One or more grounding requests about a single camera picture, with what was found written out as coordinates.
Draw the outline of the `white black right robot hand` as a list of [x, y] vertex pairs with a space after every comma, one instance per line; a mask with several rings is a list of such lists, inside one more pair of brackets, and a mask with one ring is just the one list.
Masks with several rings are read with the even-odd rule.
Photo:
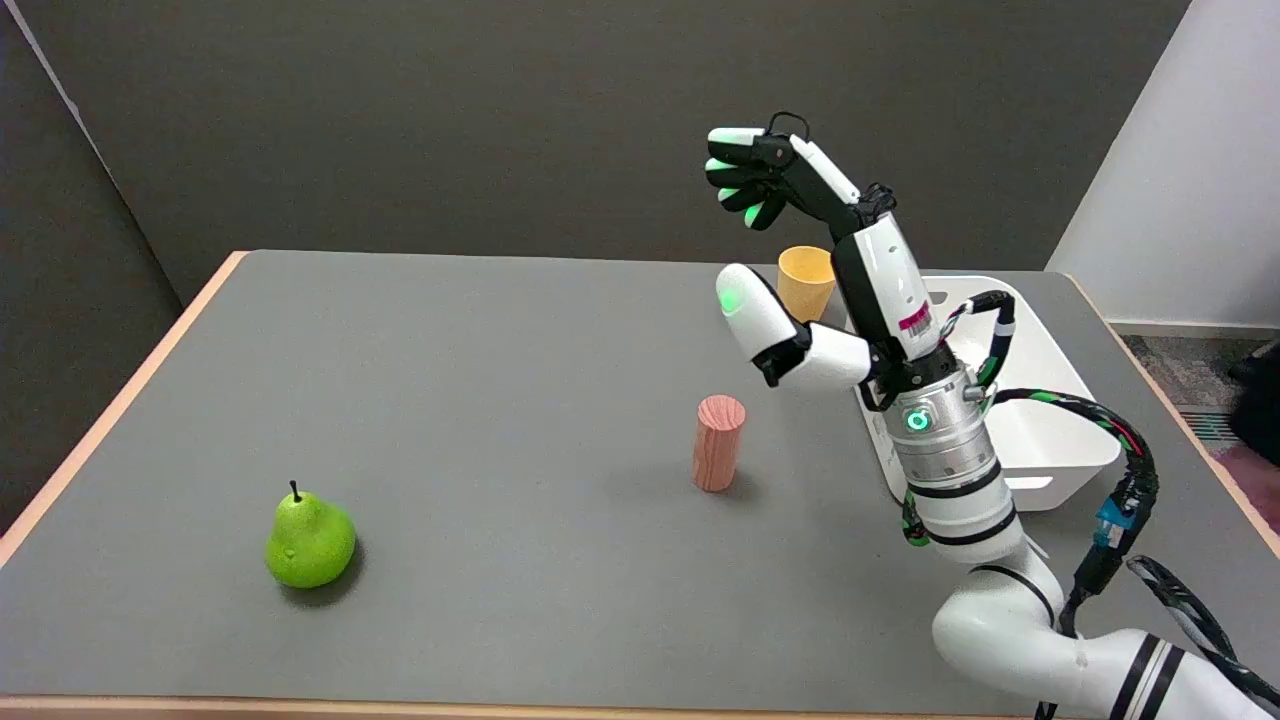
[[768, 386], [856, 389], [868, 410], [882, 413], [957, 369], [955, 356], [941, 347], [928, 291], [893, 218], [890, 187], [856, 187], [799, 135], [721, 127], [707, 141], [707, 179], [724, 210], [763, 231], [795, 208], [823, 223], [833, 242], [828, 264], [849, 331], [799, 319], [785, 307], [780, 288], [744, 264], [730, 264], [716, 278], [719, 310]]

